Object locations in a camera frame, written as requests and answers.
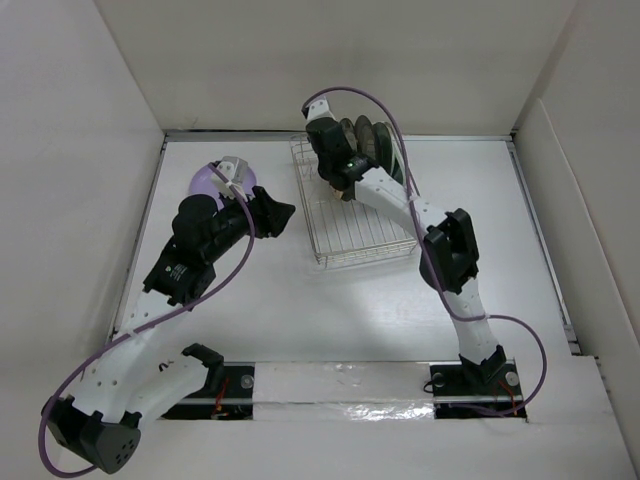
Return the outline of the tan plate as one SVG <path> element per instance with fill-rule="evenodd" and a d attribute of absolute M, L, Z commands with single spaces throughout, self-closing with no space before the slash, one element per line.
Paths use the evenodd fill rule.
<path fill-rule="evenodd" d="M 350 202 L 352 200 L 352 189 L 348 187 L 345 190 L 340 190 L 335 188 L 334 186 L 330 186 L 333 197 L 336 200 L 340 200 L 342 202 Z"/>

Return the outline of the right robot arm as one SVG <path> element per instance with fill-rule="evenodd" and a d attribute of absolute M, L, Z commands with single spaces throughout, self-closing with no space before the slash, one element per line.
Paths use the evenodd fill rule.
<path fill-rule="evenodd" d="M 421 199 L 382 122 L 365 116 L 356 122 L 320 117 L 306 124 L 318 159 L 318 174 L 341 200 L 356 200 L 382 213 L 420 244 L 423 280 L 442 293 L 459 343 L 462 381 L 484 393 L 498 381 L 506 363 L 478 291 L 479 251 L 470 215 L 444 211 Z"/>

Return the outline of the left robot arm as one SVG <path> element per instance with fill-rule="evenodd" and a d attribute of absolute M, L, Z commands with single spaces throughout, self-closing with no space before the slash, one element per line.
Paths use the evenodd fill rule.
<path fill-rule="evenodd" d="M 131 315 L 102 350 L 86 359 L 45 403 L 38 453 L 59 478 L 46 437 L 88 462 L 90 471 L 114 474 L 136 451 L 142 431 L 192 393 L 212 396 L 225 387 L 224 358 L 194 343 L 166 360 L 166 337 L 200 303 L 225 287 L 214 264 L 239 240 L 275 238 L 295 208 L 261 186 L 248 197 L 233 188 L 222 203 L 205 194 L 186 197 L 172 221 L 172 235 L 143 282 Z"/>

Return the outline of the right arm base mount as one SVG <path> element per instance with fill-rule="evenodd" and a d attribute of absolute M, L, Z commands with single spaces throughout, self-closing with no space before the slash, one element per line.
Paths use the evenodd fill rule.
<path fill-rule="evenodd" d="M 526 417 L 513 361 L 508 361 L 487 385 L 472 385 L 465 378 L 460 362 L 432 363 L 423 391 L 432 395 L 437 420 Z"/>

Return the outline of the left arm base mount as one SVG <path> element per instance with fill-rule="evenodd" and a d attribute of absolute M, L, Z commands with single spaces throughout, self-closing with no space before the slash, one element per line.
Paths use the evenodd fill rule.
<path fill-rule="evenodd" d="M 165 420 L 252 420 L 254 363 L 230 363 L 215 387 L 203 387 L 162 415 Z"/>

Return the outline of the purple plate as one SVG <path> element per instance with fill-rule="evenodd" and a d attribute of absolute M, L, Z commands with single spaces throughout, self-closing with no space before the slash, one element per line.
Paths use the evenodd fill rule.
<path fill-rule="evenodd" d="M 190 181 L 188 194 L 204 194 L 219 200 L 220 193 L 216 184 L 212 180 L 213 177 L 215 177 L 215 174 L 208 166 L 200 168 Z M 242 181 L 242 189 L 245 193 L 250 194 L 253 187 L 256 185 L 257 176 L 254 170 L 248 167 Z"/>

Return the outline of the black rimmed patterned plate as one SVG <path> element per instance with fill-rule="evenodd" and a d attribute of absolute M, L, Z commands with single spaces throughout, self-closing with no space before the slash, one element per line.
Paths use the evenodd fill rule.
<path fill-rule="evenodd" d="M 354 153 L 359 151 L 359 144 L 355 133 L 354 123 L 349 118 L 342 118 L 339 124 L 343 130 L 344 136 Z"/>

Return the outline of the teal rectangular plate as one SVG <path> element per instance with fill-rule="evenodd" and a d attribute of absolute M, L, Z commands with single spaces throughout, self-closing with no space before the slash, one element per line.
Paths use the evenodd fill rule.
<path fill-rule="evenodd" d="M 401 156 L 394 157 L 394 166 L 392 169 L 392 178 L 401 185 L 405 185 L 405 169 L 404 160 Z"/>

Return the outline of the teal round flower plate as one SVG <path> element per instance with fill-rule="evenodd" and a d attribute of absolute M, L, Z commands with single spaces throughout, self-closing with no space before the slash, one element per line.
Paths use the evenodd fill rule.
<path fill-rule="evenodd" d="M 391 133 L 382 122 L 376 122 L 373 130 L 377 139 L 379 165 L 391 176 L 395 157 Z"/>

